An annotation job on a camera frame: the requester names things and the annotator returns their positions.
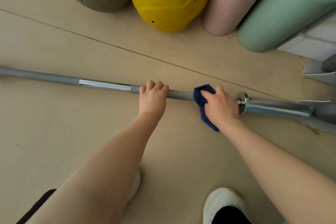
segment skin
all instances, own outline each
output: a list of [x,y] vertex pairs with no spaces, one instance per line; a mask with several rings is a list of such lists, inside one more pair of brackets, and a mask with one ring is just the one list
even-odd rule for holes
[[[84,162],[28,223],[120,223],[147,141],[165,111],[168,89],[160,81],[141,86],[136,120]],[[216,94],[202,94],[209,120],[237,148],[289,223],[336,223],[333,180],[246,128],[222,86]]]

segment shoe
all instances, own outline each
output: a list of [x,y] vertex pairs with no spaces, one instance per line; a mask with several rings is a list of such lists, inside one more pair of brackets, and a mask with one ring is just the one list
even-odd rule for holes
[[246,216],[244,200],[231,188],[219,188],[211,192],[204,204],[203,224],[211,224],[216,213],[224,206],[234,206]]
[[140,171],[138,170],[138,173],[136,174],[133,186],[132,186],[132,190],[131,190],[131,194],[128,197],[128,201],[132,199],[132,197],[135,195],[135,193],[138,191],[138,188],[140,186]]

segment hand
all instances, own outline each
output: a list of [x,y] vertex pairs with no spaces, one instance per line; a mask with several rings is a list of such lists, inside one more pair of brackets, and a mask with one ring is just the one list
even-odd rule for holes
[[221,129],[227,124],[237,120],[239,107],[229,93],[225,92],[223,86],[216,86],[216,94],[201,90],[201,94],[208,101],[205,104],[205,114],[216,127]]
[[166,97],[169,90],[168,85],[163,85],[161,81],[148,81],[147,85],[140,87],[139,115],[150,114],[161,119],[166,109]]

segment blue cloth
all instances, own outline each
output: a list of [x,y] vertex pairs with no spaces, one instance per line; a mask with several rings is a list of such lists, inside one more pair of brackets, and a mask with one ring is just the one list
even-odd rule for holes
[[205,84],[203,86],[200,86],[194,89],[194,99],[196,103],[199,105],[199,110],[201,111],[202,121],[204,121],[214,131],[218,132],[219,129],[214,124],[212,124],[211,121],[208,119],[208,117],[205,115],[204,105],[207,104],[208,101],[202,96],[201,90],[208,91],[211,94],[216,94],[216,91],[209,84]]

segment floor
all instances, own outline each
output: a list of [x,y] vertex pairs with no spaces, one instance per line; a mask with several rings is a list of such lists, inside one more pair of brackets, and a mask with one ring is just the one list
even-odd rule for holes
[[[0,25],[0,63],[14,68],[127,84],[162,80],[185,91],[222,84],[231,94],[290,101],[327,100],[332,92],[301,76],[305,58],[249,52],[236,33],[207,33],[199,17],[169,34],[149,27],[132,4],[105,14],[75,0],[0,0]],[[57,188],[138,111],[137,96],[119,92],[11,78],[1,78],[0,89],[3,223],[16,222],[45,191]],[[202,223],[206,197],[223,186],[242,193],[252,223],[281,223],[235,148],[199,116],[195,103],[167,101],[123,223]],[[242,120],[336,179],[334,136],[294,120],[252,114]]]

